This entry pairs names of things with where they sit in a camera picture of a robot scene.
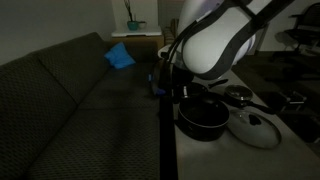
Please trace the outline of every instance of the countertop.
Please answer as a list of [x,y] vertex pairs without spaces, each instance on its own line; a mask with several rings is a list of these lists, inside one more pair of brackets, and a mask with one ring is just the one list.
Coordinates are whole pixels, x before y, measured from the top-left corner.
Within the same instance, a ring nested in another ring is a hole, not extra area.
[[[223,94],[229,84],[245,85],[232,71],[228,71],[221,79],[229,81],[210,91]],[[194,82],[207,85],[214,81],[195,78]],[[252,100],[264,104],[256,95]],[[175,118],[177,107],[174,105]],[[245,109],[275,124],[282,135],[281,143],[271,150],[259,149],[244,144],[229,130],[215,141],[202,142],[186,136],[176,126],[179,179],[320,179],[320,159],[276,115],[268,115],[251,107]]]

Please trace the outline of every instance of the gray sofa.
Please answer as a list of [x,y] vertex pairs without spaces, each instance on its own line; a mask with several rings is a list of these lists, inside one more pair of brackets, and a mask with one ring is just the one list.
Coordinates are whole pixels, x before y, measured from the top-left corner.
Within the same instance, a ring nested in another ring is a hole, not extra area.
[[110,67],[91,33],[0,66],[0,179],[159,179],[155,43]]

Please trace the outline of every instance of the pot lid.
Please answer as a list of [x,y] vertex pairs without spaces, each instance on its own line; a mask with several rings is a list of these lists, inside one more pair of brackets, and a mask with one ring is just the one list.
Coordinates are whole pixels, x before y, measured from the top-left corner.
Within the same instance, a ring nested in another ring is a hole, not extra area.
[[272,149],[281,142],[278,128],[263,116],[253,112],[230,111],[228,128],[238,139],[255,147]]
[[225,92],[232,98],[237,100],[251,100],[253,97],[252,91],[241,85],[229,85],[226,87]]

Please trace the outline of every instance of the sofa armrest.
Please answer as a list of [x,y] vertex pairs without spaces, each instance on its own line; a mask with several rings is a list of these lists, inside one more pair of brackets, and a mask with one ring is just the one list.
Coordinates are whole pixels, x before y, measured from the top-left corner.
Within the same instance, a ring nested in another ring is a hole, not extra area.
[[[106,41],[107,48],[110,49],[117,43]],[[156,42],[124,42],[126,50],[136,62],[155,62],[158,58],[158,48]]]

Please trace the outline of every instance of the potted plant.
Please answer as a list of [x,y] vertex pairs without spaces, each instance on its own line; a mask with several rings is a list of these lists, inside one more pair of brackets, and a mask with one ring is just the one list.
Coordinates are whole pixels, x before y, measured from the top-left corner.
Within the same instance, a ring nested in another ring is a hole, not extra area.
[[123,0],[123,1],[124,1],[126,8],[127,8],[129,18],[130,18],[130,21],[127,22],[127,26],[129,28],[129,30],[135,31],[138,29],[139,23],[132,18],[130,0]]

